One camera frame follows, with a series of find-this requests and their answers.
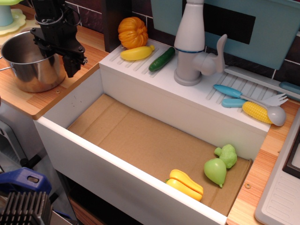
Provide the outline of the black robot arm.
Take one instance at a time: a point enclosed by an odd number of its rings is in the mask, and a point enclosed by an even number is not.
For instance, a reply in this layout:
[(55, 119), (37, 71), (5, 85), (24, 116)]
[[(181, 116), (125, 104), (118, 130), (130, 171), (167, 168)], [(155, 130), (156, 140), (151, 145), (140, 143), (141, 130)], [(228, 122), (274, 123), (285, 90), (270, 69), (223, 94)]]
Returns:
[(85, 48), (76, 38), (81, 23), (79, 13), (64, 0), (32, 0), (31, 4), (40, 26), (30, 30), (35, 44), (45, 57), (62, 56), (68, 77), (73, 77), (87, 63)]

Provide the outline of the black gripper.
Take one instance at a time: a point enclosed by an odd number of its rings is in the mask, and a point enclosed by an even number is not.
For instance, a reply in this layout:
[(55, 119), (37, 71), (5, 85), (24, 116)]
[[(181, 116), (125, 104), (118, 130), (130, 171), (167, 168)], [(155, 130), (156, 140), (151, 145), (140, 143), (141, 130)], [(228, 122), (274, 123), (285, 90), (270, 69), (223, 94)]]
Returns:
[(62, 56), (68, 78), (72, 78), (87, 63), (85, 48), (76, 39), (77, 27), (67, 22), (40, 23), (39, 28), (30, 29), (34, 41), (45, 58), (55, 53)]

